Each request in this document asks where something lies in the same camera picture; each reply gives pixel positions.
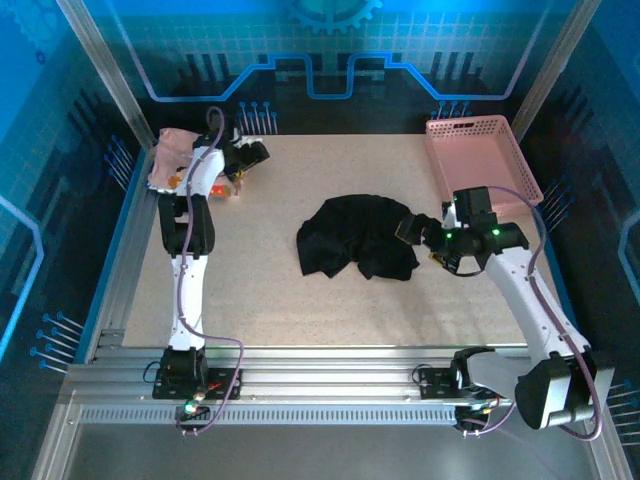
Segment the pink t-shirt with pixel print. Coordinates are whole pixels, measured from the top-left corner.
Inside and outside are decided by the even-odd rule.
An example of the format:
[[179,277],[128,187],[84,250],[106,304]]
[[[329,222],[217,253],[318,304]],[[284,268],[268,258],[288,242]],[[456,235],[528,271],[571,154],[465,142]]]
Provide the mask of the pink t-shirt with pixel print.
[[[197,160],[209,148],[193,150],[193,142],[199,135],[177,128],[164,128],[159,141],[151,149],[152,167],[147,177],[147,187],[160,194],[187,194],[190,172]],[[232,198],[240,194],[240,184],[231,182],[223,173],[224,155],[221,149],[211,150],[191,176],[191,194],[205,198]]]

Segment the black t-shirt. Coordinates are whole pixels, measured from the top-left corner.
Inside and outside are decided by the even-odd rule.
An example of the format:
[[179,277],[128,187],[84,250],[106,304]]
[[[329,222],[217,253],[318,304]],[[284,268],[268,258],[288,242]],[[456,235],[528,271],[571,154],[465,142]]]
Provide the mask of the black t-shirt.
[[379,195],[325,200],[296,234],[302,274],[321,272],[333,278],[356,263],[367,280],[410,280],[419,261],[413,247],[395,236],[400,222],[410,214],[404,204]]

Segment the pink plastic basket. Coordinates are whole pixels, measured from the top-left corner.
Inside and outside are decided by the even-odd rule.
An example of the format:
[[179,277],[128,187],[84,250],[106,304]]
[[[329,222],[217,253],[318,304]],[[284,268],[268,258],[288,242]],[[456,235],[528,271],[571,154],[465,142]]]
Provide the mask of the pink plastic basket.
[[502,115],[429,120],[426,155],[441,202],[458,190],[499,186],[518,192],[532,205],[543,193]]

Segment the black power connector block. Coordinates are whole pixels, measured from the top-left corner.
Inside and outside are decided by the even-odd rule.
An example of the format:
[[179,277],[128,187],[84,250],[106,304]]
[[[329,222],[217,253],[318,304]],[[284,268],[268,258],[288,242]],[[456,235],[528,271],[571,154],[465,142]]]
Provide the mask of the black power connector block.
[[454,428],[464,437],[481,437],[493,432],[496,424],[491,423],[493,409],[481,407],[478,409],[471,407],[457,407],[455,409],[456,423]]
[[176,422],[178,425],[182,425],[185,422],[206,420],[209,414],[210,408],[208,406],[203,406],[195,400],[191,400],[177,409]]

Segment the short aluminium side rail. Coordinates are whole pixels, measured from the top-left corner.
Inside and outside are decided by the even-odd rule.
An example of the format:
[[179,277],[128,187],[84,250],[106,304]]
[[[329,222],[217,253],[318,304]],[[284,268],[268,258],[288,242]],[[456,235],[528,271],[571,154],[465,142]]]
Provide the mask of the short aluminium side rail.
[[78,364],[93,360],[103,331],[128,322],[156,212],[149,171],[139,164],[125,195],[75,356]]

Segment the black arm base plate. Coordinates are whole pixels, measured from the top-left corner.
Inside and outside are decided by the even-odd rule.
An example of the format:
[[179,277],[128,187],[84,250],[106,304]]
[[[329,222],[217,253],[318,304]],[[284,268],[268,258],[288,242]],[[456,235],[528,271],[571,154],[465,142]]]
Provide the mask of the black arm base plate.
[[[204,380],[185,380],[169,379],[158,371],[153,384],[152,397],[163,400],[188,400],[194,396],[199,387],[214,385],[214,388],[206,393],[205,399],[207,401],[222,400],[232,384],[234,372],[234,368],[210,368]],[[232,384],[230,400],[237,400],[240,397],[242,375],[243,370],[240,370]]]
[[456,372],[450,368],[423,366],[413,374],[422,400],[446,400],[460,398]]

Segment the aluminium frame post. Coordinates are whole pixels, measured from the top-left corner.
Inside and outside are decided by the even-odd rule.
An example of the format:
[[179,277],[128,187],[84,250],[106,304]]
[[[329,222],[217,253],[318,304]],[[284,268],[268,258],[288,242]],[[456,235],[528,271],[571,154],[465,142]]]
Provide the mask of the aluminium frame post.
[[155,136],[83,0],[55,0],[140,146],[148,151]]
[[576,0],[531,88],[521,103],[511,129],[520,143],[591,23],[602,0]]

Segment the long aluminium frame rail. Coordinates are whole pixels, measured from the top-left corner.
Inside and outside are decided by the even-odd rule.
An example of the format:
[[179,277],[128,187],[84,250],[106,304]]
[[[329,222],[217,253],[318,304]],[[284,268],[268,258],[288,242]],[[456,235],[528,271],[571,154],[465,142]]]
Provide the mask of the long aluminium frame rail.
[[[523,346],[491,348],[529,367]],[[512,402],[476,391],[446,400],[422,400],[412,374],[423,366],[451,368],[458,348],[427,347],[247,347],[206,349],[209,366],[243,370],[238,404],[394,404],[421,402],[481,408]],[[93,360],[71,366],[58,404],[178,404],[186,400],[152,397],[158,362],[164,351],[101,346]]]

